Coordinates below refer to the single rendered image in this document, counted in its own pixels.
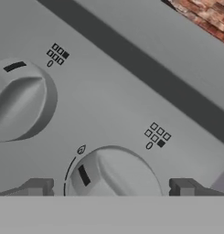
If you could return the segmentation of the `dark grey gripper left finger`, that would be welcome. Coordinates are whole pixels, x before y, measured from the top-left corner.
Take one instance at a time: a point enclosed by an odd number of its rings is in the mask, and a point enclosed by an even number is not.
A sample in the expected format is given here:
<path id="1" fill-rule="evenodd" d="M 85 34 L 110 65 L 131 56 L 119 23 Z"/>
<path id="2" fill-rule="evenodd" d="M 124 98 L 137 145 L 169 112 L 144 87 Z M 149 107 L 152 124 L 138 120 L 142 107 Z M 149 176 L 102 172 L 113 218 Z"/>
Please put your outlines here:
<path id="1" fill-rule="evenodd" d="M 30 178 L 23 185 L 0 192 L 4 196 L 53 196 L 53 178 Z"/>

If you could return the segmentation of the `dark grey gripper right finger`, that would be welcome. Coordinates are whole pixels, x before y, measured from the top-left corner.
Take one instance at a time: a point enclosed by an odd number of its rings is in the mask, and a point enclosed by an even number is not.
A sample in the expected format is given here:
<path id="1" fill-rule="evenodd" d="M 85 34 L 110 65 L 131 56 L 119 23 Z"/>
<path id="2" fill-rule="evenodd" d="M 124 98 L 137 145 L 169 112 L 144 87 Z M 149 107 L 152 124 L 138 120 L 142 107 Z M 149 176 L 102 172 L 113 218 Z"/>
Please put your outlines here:
<path id="1" fill-rule="evenodd" d="M 224 197 L 224 193 L 206 188 L 192 178 L 171 178 L 169 195 L 180 197 Z"/>

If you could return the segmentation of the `grey stove knob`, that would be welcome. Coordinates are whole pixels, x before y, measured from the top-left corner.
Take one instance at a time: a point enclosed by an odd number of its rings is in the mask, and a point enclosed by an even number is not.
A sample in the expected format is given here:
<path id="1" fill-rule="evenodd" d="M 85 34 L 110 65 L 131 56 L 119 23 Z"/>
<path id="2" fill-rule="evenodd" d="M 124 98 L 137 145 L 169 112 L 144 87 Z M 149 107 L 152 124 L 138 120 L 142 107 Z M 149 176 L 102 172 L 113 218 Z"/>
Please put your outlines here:
<path id="1" fill-rule="evenodd" d="M 140 156 L 119 147 L 105 147 L 79 160 L 69 176 L 67 195 L 157 197 L 162 191 Z"/>
<path id="2" fill-rule="evenodd" d="M 22 141 L 44 130 L 58 103 L 54 80 L 25 59 L 0 61 L 0 143 Z"/>

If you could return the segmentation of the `grey stove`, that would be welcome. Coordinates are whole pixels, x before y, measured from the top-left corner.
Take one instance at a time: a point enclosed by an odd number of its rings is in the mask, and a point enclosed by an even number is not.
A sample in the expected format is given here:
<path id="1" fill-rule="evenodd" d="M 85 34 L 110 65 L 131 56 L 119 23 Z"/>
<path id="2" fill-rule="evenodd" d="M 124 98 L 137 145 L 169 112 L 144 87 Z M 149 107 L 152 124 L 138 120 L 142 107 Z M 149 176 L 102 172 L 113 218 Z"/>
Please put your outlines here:
<path id="1" fill-rule="evenodd" d="M 55 113 L 32 138 L 0 143 L 0 192 L 69 176 L 87 154 L 140 156 L 162 195 L 171 178 L 224 193 L 224 44 L 162 0 L 0 0 L 0 61 L 54 80 Z"/>

